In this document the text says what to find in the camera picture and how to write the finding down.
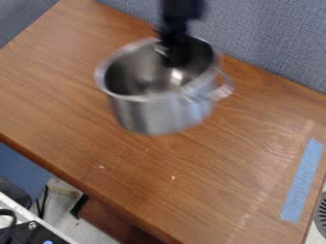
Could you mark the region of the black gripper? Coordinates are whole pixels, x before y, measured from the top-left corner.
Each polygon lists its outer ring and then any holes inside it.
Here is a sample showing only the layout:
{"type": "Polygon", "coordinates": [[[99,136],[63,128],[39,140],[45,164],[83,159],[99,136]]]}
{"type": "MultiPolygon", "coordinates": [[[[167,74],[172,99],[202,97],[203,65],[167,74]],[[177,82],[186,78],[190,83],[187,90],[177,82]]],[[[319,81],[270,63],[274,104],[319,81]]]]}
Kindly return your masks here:
{"type": "Polygon", "coordinates": [[[190,60],[191,37],[184,35],[187,24],[204,15],[204,0],[161,0],[164,65],[180,67],[190,60]]]}

